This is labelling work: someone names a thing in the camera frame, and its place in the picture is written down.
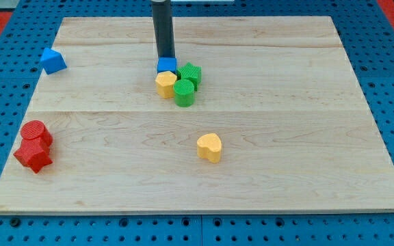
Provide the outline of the black cylindrical robot arm rod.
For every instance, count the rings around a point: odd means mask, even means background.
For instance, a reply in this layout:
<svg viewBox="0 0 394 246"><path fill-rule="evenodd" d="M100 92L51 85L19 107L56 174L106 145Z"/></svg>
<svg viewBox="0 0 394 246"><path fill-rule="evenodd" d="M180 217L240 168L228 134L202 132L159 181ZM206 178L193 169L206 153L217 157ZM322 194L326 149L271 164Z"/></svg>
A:
<svg viewBox="0 0 394 246"><path fill-rule="evenodd" d="M151 0L153 26L159 57L175 57L170 0Z"/></svg>

